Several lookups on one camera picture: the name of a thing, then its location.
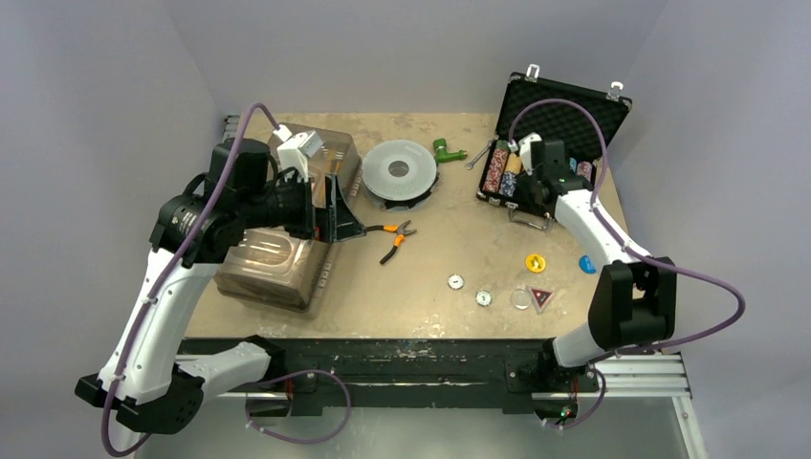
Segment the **blue poker button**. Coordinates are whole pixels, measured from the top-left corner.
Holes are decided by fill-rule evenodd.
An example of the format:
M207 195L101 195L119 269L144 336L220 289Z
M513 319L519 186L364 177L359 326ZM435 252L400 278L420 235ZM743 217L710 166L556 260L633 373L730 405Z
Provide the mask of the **blue poker button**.
M588 273L588 274L594 274L594 273L597 272L597 269L593 265L593 263L592 263L592 261L591 261L591 259L590 259L590 257L588 255L583 255L579 259L579 268L584 273Z

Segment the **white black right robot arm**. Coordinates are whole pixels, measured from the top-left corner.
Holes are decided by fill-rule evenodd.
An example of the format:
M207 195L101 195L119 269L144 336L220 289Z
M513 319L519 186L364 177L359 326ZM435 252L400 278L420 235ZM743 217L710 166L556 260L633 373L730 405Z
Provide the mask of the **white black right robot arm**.
M559 389L576 367L622 347L670 338L676 305L670 260L645 262L647 251L605 212L595 185L572 170L563 141L531 134L509 147L522 162L529 198L575 236L599 272L586 322L552 340L551 355L537 363L539 381Z

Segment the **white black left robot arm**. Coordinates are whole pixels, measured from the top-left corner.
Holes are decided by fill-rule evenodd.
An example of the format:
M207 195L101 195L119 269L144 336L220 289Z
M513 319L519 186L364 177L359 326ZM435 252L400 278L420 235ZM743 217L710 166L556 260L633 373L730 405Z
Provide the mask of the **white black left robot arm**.
M208 399L242 385L282 385L285 352L251 336L198 363L176 359L203 290L247 230L281 228L300 240L363 236L336 176L316 186L309 162L323 149L312 135L277 148L257 140L217 144L209 168L159 210L139 297L109 361L77 382L81 400L106 424L141 435L174 434Z

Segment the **yellow dealer button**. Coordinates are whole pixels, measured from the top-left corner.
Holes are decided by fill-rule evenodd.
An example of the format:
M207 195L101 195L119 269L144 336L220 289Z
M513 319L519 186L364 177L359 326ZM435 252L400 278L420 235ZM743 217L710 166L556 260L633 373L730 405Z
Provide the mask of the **yellow dealer button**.
M543 256L538 253L532 253L525 258L525 267L531 273L543 273L547 264Z

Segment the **red triangle token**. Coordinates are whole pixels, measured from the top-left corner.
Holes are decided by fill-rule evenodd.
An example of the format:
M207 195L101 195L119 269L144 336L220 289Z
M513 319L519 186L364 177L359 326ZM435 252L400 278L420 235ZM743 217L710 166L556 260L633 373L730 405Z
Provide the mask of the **red triangle token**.
M536 312L542 314L546 305L552 300L554 293L536 287L528 287L527 291L531 296Z

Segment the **clear round disc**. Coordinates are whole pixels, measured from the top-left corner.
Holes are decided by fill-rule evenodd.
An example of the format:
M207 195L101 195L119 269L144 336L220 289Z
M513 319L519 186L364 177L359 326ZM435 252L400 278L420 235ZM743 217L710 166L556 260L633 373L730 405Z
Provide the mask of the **clear round disc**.
M510 295L510 302L518 310L526 310L533 304L533 298L527 290L516 289Z

